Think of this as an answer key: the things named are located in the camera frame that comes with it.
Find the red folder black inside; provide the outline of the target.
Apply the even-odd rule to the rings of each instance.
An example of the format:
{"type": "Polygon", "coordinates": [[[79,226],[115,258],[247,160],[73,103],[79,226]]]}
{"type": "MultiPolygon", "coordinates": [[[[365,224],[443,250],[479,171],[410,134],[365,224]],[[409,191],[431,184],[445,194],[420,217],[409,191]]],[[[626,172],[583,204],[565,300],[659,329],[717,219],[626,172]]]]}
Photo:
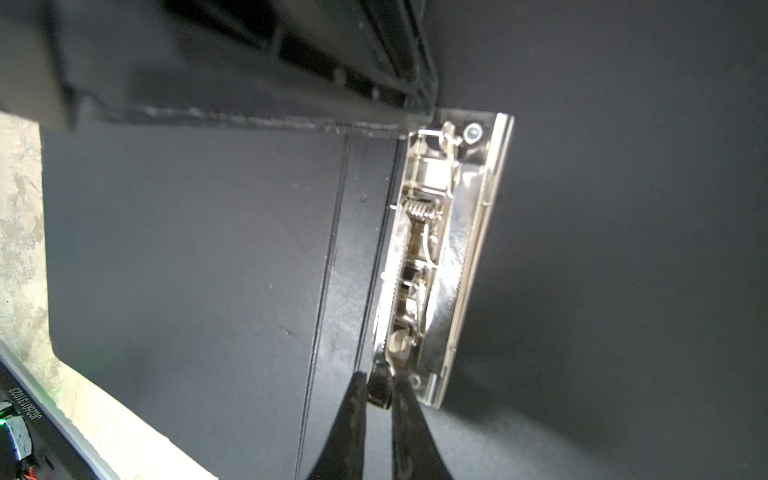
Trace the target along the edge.
{"type": "MultiPolygon", "coordinates": [[[[767,5],[434,1],[448,107],[513,115],[431,431],[457,479],[767,475],[767,5]]],[[[43,130],[55,354],[221,479],[304,478],[398,145],[43,130]]]]}

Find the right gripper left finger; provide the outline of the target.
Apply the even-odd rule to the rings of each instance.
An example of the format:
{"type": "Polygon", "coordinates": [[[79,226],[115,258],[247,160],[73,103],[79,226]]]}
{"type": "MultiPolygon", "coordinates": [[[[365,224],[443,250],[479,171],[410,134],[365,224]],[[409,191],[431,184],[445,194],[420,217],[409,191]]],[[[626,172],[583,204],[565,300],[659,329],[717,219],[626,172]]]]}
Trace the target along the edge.
{"type": "Polygon", "coordinates": [[[308,479],[363,478],[367,405],[366,375],[354,372],[308,479]]]}

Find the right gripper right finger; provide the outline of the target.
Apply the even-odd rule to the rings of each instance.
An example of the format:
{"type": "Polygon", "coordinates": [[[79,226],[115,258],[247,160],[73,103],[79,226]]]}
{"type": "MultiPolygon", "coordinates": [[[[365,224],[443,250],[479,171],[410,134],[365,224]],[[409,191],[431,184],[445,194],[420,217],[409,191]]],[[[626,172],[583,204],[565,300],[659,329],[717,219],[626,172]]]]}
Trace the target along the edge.
{"type": "Polygon", "coordinates": [[[391,415],[393,478],[452,479],[406,373],[392,380],[391,415]]]}

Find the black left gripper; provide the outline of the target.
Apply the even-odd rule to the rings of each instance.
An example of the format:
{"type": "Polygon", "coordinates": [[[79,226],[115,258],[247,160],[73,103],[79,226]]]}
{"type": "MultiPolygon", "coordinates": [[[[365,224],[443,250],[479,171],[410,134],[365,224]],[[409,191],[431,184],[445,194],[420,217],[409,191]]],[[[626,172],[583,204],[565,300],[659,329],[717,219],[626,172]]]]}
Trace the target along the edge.
{"type": "Polygon", "coordinates": [[[421,1],[5,1],[1,109],[117,123],[406,132],[435,115],[421,1]]]}

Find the metal folder clip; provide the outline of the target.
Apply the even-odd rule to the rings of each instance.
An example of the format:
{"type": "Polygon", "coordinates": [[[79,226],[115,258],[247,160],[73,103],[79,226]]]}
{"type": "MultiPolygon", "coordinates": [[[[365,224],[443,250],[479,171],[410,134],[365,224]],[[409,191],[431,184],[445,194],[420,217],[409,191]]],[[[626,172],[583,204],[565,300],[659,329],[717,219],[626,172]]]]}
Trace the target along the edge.
{"type": "Polygon", "coordinates": [[[380,408],[399,375],[422,404],[443,402],[513,127],[507,113],[441,109],[407,137],[367,386],[380,408]]]}

